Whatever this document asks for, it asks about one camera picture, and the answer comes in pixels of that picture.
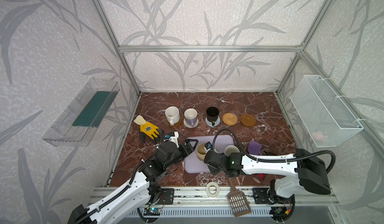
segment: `roll of tape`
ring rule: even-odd
[[[214,194],[210,193],[209,192],[209,188],[211,186],[214,186],[216,188],[216,192]],[[205,192],[207,193],[207,195],[210,197],[210,198],[215,198],[218,196],[218,193],[220,192],[220,188],[218,187],[218,184],[215,183],[214,181],[211,181],[210,183],[207,184],[207,186],[205,187]]]

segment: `black mug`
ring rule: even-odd
[[[215,121],[218,119],[218,108],[211,106],[207,109],[207,120],[212,123],[212,126],[215,125]]]

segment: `green mat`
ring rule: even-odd
[[[96,92],[95,95],[92,97],[92,99],[81,111],[80,115],[73,122],[72,126],[91,126],[92,125],[92,127],[99,127],[101,121],[103,120],[105,114],[107,113],[109,107],[111,106],[117,94],[118,92],[113,92],[113,93],[102,92],[102,91]],[[103,110],[99,113],[99,115],[96,118],[96,115],[98,114],[99,110],[103,107],[103,105],[105,105],[106,108],[103,108]]]

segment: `white coaster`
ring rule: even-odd
[[[191,126],[191,125],[189,125],[189,124],[185,121],[185,118],[184,118],[184,126],[186,126],[186,127],[188,127],[188,128],[194,128],[194,127],[196,127],[198,124],[199,124],[199,119],[197,119],[195,126]]]
[[[215,127],[215,126],[218,126],[220,124],[220,117],[218,116],[217,117],[217,120],[215,121],[215,125],[212,126],[212,122],[208,121],[207,118],[205,118],[205,123],[209,126],[209,127]]]

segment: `brown coaster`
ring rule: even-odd
[[[223,122],[229,126],[233,126],[237,123],[237,116],[233,113],[225,113],[223,115]]]
[[[249,114],[244,114],[240,117],[241,124],[247,127],[252,127],[256,124],[256,118]]]
[[[173,126],[179,126],[180,125],[180,123],[181,123],[181,116],[180,116],[180,120],[179,120],[179,122],[178,123],[175,123],[175,125],[173,125]],[[167,123],[167,126],[171,126],[171,124],[169,123],[169,121],[166,119],[166,123]]]

